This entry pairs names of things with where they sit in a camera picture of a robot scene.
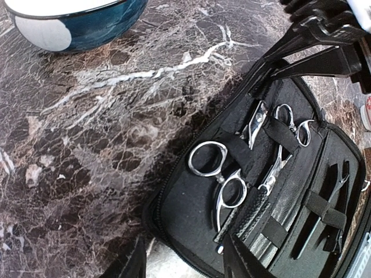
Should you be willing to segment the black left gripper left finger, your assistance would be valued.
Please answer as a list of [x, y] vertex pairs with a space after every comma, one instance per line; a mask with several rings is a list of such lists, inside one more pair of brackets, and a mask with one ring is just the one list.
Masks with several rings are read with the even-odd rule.
[[139, 236], [131, 241], [100, 278], [146, 277], [147, 253], [144, 239]]

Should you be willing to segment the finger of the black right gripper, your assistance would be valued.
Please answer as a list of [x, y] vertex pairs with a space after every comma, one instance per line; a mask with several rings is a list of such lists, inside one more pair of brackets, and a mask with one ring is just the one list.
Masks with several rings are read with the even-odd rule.
[[261, 60], [270, 63], [322, 44], [317, 32], [322, 33], [321, 27], [327, 19], [326, 16], [308, 16], [293, 23], [284, 36], [261, 57]]
[[361, 60], [354, 45], [332, 46], [283, 67], [272, 74], [272, 77], [276, 79], [298, 76], [348, 78], [361, 69]]

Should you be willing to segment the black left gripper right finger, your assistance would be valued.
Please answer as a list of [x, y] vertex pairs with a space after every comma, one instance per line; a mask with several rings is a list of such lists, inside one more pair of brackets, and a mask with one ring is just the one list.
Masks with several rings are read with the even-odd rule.
[[224, 277], [271, 277], [271, 273], [235, 235], [226, 234], [223, 247]]

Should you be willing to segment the silver thinning shears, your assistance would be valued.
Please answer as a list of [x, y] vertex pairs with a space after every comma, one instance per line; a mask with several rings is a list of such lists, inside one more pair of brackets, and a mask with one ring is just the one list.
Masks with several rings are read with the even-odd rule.
[[270, 195], [281, 170], [285, 167], [295, 151], [300, 147], [307, 147], [311, 142], [310, 123], [312, 119], [302, 121], [295, 125], [294, 115], [290, 105], [281, 104], [276, 106], [270, 123], [267, 127], [267, 134], [272, 135], [278, 143], [277, 156], [274, 164], [269, 169], [259, 190], [265, 190]]

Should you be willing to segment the black zippered tool case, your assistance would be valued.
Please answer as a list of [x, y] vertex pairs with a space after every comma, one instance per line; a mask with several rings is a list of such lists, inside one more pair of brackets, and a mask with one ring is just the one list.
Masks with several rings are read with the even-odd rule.
[[360, 275], [366, 163], [303, 80], [339, 74], [285, 60], [251, 71], [148, 202], [147, 229], [207, 277]]

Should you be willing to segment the black hair clip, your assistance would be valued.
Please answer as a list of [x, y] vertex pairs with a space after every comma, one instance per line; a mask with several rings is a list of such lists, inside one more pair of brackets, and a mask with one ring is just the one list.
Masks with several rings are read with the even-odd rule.
[[[332, 195], [338, 193], [335, 210], [346, 214], [347, 212], [347, 200], [348, 200], [348, 186], [350, 177], [350, 162], [345, 160], [342, 166], [341, 178]], [[333, 254], [340, 254], [343, 247], [343, 231], [341, 229], [327, 226], [325, 228], [327, 233], [326, 242], [323, 247], [323, 251], [330, 252]]]

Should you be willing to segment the silver straight scissors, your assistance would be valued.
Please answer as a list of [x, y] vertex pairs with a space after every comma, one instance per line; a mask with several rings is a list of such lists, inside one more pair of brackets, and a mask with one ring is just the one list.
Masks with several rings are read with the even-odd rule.
[[[248, 139], [248, 150], [252, 150], [256, 137], [263, 126], [263, 123], [267, 117], [268, 114], [268, 109], [266, 106], [265, 101], [261, 100], [257, 107], [255, 108], [249, 123], [243, 128], [242, 132], [239, 135], [239, 138], [242, 140]], [[206, 172], [201, 172], [197, 170], [193, 164], [193, 157], [197, 153], [197, 151], [205, 146], [213, 147], [216, 148], [220, 155], [220, 163], [219, 165], [212, 171], [206, 173]], [[214, 223], [215, 223], [215, 230], [216, 232], [221, 231], [221, 218], [220, 218], [220, 213], [221, 209], [223, 207], [227, 209], [235, 209], [238, 206], [240, 206], [243, 201], [246, 199], [247, 193], [248, 193], [248, 187], [246, 182], [243, 180], [241, 177], [241, 170], [237, 170], [233, 172], [229, 177], [225, 178], [222, 175], [222, 168], [224, 165], [224, 162], [228, 156], [228, 147], [223, 144], [222, 142], [218, 141], [204, 141], [197, 146], [193, 148], [193, 150], [190, 152], [188, 156], [188, 167], [191, 170], [191, 172], [197, 176], [200, 177], [214, 177], [216, 181], [221, 185], [221, 188], [219, 189], [217, 199], [216, 199], [216, 204], [215, 204], [215, 210], [214, 210]], [[239, 199], [236, 203], [234, 204], [227, 204], [224, 199], [223, 199], [223, 190], [227, 186], [229, 182], [232, 180], [236, 180], [239, 182], [241, 185], [241, 194], [239, 196]]]

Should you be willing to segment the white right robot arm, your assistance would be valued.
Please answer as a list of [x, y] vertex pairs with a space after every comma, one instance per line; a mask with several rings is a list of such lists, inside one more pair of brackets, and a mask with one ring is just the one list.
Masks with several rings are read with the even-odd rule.
[[294, 76], [347, 78], [367, 71], [361, 40], [370, 35], [370, 1], [281, 1], [292, 25], [261, 58], [268, 65], [313, 46], [326, 46], [281, 68], [277, 79]]

